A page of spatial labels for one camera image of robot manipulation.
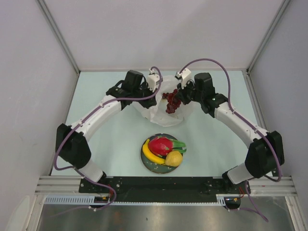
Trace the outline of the fake red grapes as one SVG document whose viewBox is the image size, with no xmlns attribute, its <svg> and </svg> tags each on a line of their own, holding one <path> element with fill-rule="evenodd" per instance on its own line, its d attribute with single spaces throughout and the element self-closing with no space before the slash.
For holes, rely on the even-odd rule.
<svg viewBox="0 0 308 231">
<path fill-rule="evenodd" d="M 174 89 L 172 92 L 167 92 L 162 94 L 162 99 L 167 100 L 166 113 L 173 114 L 180 107 L 181 100 L 176 98 L 178 93 L 177 89 Z"/>
</svg>

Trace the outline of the white plastic bag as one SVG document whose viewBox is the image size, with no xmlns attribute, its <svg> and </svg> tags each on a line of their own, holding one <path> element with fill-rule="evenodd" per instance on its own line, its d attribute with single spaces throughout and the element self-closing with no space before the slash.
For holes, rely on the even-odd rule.
<svg viewBox="0 0 308 231">
<path fill-rule="evenodd" d="M 163 76 L 162 86 L 156 94 L 156 105 L 149 109 L 143 108 L 138 102 L 133 102 L 132 105 L 141 113 L 143 117 L 150 122 L 163 127 L 170 127 L 180 124 L 187 119 L 195 108 L 194 102 L 187 105 L 181 103 L 173 113 L 167 112 L 167 99 L 163 98 L 164 93 L 172 93 L 180 83 L 174 76 Z"/>
</svg>

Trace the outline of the fake yellow banana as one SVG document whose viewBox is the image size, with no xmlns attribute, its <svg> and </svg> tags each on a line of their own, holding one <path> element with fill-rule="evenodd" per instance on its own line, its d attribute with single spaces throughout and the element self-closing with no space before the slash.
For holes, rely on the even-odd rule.
<svg viewBox="0 0 308 231">
<path fill-rule="evenodd" d="M 158 157 L 156 156 L 155 154 L 153 154 L 149 147 L 148 147 L 148 144 L 150 142 L 150 139 L 147 139 L 145 141 L 145 143 L 143 144 L 142 146 L 142 151 L 143 151 L 143 154 L 147 157 L 147 159 L 149 159 L 150 161 L 156 163 L 156 164 L 159 164 L 159 165 L 164 165 L 165 164 L 165 159 L 161 158 L 161 157 Z"/>
</svg>

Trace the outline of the fake watermelon slice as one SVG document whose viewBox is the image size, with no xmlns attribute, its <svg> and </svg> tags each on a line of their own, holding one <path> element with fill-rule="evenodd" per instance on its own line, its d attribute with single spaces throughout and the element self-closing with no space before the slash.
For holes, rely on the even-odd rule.
<svg viewBox="0 0 308 231">
<path fill-rule="evenodd" d="M 167 156 L 172 151 L 179 151 L 181 154 L 187 151 L 186 144 L 179 140 L 157 136 L 148 143 L 149 150 L 159 157 Z"/>
</svg>

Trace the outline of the fake yellow lemon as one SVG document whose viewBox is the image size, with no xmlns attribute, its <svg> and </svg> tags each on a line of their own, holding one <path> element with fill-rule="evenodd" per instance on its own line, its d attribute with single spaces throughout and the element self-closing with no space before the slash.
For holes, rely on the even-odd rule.
<svg viewBox="0 0 308 231">
<path fill-rule="evenodd" d="M 167 166 L 178 167 L 183 160 L 183 156 L 179 151 L 169 152 L 165 159 Z"/>
</svg>

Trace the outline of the blue ceramic plate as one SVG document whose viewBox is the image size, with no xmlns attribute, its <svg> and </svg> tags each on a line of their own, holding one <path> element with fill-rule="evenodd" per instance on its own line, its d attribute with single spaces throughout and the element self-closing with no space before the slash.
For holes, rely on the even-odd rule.
<svg viewBox="0 0 308 231">
<path fill-rule="evenodd" d="M 152 140 L 154 139 L 155 137 L 157 136 L 163 136 L 163 137 L 167 137 L 167 138 L 170 138 L 170 139 L 175 139 L 175 137 L 171 136 L 171 135 L 168 135 L 168 134 L 164 134 L 164 133 L 160 133 L 160 134 L 155 134 L 151 137 L 149 137 L 148 139 Z M 141 147 L 141 161 L 143 162 L 144 166 L 150 170 L 151 172 L 153 173 L 156 173 L 156 174 L 166 174 L 166 173 L 170 173 L 171 171 L 175 170 L 177 167 L 172 167 L 172 166 L 167 166 L 166 164 L 164 165 L 159 165 L 159 164 L 156 164 L 152 161 L 150 161 L 149 159 L 147 159 L 147 157 L 143 154 L 143 151 L 142 151 L 142 147 Z"/>
</svg>

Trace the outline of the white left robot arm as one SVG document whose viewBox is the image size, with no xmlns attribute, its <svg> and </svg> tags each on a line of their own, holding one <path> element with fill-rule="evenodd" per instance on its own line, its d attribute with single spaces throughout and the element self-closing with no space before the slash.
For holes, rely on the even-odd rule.
<svg viewBox="0 0 308 231">
<path fill-rule="evenodd" d="M 61 157 L 69 163 L 68 169 L 87 179 L 95 192 L 102 192 L 106 188 L 106 174 L 92 161 L 88 142 L 104 122 L 132 102 L 145 108 L 155 106 L 162 81 L 156 66 L 150 68 L 148 77 L 129 70 L 125 79 L 112 86 L 92 111 L 69 126 L 61 124 L 57 128 L 54 161 Z"/>
</svg>

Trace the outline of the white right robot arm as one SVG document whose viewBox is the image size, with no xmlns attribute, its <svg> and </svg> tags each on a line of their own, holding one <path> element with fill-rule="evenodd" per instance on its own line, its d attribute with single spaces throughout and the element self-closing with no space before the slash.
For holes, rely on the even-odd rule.
<svg viewBox="0 0 308 231">
<path fill-rule="evenodd" d="M 268 132 L 238 113 L 226 96 L 216 93 L 209 73 L 199 73 L 192 78 L 190 70 L 185 69 L 175 77 L 180 81 L 176 97 L 183 104 L 199 103 L 205 114 L 225 124 L 248 148 L 245 161 L 222 175 L 225 192 L 233 193 L 239 188 L 239 183 L 265 177 L 273 170 L 278 171 L 279 178 L 282 177 L 284 151 L 280 133 Z"/>
</svg>

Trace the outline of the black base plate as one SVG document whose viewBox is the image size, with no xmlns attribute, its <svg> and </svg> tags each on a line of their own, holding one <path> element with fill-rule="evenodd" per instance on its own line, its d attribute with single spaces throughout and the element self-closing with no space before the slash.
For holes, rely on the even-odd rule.
<svg viewBox="0 0 308 231">
<path fill-rule="evenodd" d="M 106 177 L 102 184 L 115 190 L 120 203 L 209 203 L 218 194 L 240 198 L 250 192 L 244 182 L 214 177 Z"/>
</svg>

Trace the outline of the aluminium frame rail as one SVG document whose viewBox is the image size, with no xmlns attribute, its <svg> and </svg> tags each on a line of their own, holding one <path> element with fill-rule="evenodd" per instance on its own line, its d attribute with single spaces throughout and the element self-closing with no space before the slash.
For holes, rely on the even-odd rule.
<svg viewBox="0 0 308 231">
<path fill-rule="evenodd" d="M 70 176 L 41 176 L 38 180 L 35 194 L 64 194 L 78 193 L 81 177 Z M 280 182 L 273 182 L 265 177 L 249 182 L 252 196 L 297 196 L 291 177 L 284 177 Z"/>
</svg>

